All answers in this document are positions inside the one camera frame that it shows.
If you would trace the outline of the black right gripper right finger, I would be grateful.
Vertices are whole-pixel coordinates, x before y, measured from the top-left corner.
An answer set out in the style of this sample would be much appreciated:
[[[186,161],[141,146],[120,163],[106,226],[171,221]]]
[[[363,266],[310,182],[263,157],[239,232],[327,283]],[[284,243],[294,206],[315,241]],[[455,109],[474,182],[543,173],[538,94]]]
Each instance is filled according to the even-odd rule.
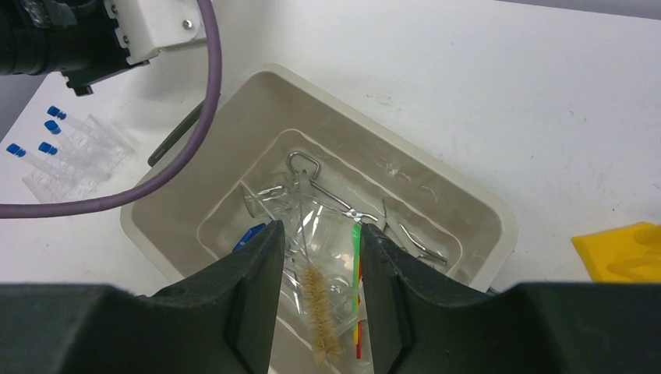
[[[657,373],[657,284],[523,283],[497,295],[443,275],[377,226],[361,232],[377,373]]]

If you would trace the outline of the yellow test tube rack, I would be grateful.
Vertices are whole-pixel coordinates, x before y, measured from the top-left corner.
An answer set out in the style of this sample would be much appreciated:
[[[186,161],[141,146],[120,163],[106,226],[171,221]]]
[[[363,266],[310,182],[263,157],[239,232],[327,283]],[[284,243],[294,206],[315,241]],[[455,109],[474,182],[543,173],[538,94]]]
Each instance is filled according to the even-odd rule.
[[[660,282],[660,226],[648,222],[575,236],[571,242],[598,283]]]

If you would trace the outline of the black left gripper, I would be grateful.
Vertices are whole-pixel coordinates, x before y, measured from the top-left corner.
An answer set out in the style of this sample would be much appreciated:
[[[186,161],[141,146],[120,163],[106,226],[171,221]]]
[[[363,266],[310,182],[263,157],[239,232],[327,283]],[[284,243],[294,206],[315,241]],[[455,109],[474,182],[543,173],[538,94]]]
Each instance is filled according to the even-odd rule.
[[[61,73],[76,96],[137,67],[109,1],[3,1],[1,74]]]

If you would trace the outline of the clay pipe triangle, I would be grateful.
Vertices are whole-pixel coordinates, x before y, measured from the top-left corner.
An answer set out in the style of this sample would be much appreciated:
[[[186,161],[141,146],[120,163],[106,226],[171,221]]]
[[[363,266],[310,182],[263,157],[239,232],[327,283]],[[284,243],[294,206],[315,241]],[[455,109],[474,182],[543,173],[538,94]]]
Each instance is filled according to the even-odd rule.
[[[399,221],[393,210],[388,206],[389,199],[384,197],[381,201],[384,210],[384,219],[386,221],[384,230],[389,232],[391,238],[402,248],[409,246],[410,240],[400,227]]]

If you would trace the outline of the blue capped vial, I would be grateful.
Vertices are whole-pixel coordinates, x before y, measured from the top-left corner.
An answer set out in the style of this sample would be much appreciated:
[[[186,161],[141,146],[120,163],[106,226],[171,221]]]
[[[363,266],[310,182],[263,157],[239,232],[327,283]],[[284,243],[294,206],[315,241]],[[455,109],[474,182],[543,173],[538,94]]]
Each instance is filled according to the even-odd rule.
[[[90,137],[98,138],[100,135],[100,133],[91,125],[86,124],[74,116],[66,114],[64,111],[54,105],[50,106],[46,110],[46,113],[54,120],[60,121],[61,123],[64,123],[75,130],[83,132]]]
[[[68,151],[88,151],[87,137],[79,130],[62,128],[55,120],[47,120],[44,127],[55,137],[62,148]]]
[[[61,176],[57,168],[48,164],[45,160],[27,152],[25,149],[15,143],[9,144],[6,147],[6,151],[12,154],[14,157],[17,157],[20,160],[35,167],[39,171],[43,171],[45,174],[50,175],[51,177],[59,178]]]
[[[58,161],[65,163],[67,166],[70,166],[76,170],[85,170],[88,168],[88,163],[85,160],[77,157],[75,154],[70,153],[66,150],[60,150],[58,147],[53,146],[50,143],[42,142],[38,146],[38,150],[42,153],[47,154]]]

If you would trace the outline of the rainbow plastic spoon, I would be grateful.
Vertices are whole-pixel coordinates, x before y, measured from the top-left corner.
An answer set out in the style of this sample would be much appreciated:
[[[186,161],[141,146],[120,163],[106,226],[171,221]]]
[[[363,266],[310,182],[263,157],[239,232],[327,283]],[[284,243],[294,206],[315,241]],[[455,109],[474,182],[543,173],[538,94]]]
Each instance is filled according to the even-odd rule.
[[[352,302],[352,310],[356,315],[358,315],[360,306],[359,286],[362,278],[360,265],[360,241],[361,224],[356,223],[352,229],[352,244],[354,249],[352,288],[355,296],[354,301]],[[362,358],[362,322],[358,316],[356,316],[356,321],[352,328],[352,334],[353,344],[355,345],[355,357],[360,360]]]

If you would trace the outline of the graduated cylinder blue base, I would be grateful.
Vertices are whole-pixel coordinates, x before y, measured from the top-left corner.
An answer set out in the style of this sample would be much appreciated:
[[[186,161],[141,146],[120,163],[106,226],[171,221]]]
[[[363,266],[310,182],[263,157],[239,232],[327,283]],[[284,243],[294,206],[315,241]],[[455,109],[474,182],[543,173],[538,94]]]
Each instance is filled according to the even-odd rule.
[[[239,239],[239,241],[235,244],[233,247],[232,251],[236,252],[240,250],[243,246],[245,246],[253,237],[255,237],[257,234],[259,234],[267,225],[265,223],[258,224],[256,226],[251,227],[246,231],[246,233]]]

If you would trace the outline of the test tube brush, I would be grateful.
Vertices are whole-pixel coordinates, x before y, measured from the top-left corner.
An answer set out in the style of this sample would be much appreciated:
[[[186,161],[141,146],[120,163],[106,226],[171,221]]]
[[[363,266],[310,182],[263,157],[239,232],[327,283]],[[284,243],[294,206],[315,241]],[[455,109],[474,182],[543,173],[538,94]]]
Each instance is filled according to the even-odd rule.
[[[305,259],[305,266],[302,270],[303,296],[309,320],[313,360],[318,366],[336,365],[341,358],[341,348],[326,290],[326,281],[320,268],[310,259],[306,237],[303,190],[308,184],[309,178],[305,171],[295,169],[294,181],[299,200],[297,228],[301,236],[302,254]]]

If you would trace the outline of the small clear beaker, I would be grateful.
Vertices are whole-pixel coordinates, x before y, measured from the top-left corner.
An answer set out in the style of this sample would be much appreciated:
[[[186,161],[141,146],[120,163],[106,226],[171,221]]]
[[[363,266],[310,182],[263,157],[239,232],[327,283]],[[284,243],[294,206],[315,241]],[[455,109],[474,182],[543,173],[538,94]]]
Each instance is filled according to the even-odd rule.
[[[302,226],[306,222],[310,177],[305,171],[278,172],[239,182],[243,202],[252,218],[280,220]]]

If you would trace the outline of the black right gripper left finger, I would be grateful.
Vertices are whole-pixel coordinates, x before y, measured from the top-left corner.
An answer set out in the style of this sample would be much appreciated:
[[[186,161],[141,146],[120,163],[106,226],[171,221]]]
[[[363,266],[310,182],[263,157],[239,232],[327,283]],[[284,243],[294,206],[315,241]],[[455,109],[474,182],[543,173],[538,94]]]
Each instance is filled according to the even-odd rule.
[[[105,284],[4,284],[4,373],[266,373],[285,230],[151,296]]]

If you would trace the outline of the beige plastic tub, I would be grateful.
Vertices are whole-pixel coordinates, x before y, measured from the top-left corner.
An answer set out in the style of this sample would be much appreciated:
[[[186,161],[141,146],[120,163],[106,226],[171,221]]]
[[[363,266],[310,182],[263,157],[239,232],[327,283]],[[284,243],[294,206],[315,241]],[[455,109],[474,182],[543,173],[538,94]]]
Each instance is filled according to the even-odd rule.
[[[439,252],[437,270],[486,291],[514,251],[518,226],[496,195],[279,65],[222,104],[203,145],[166,186],[121,210],[124,232],[171,282],[228,255],[252,218],[239,182],[300,168],[357,211],[384,217]]]

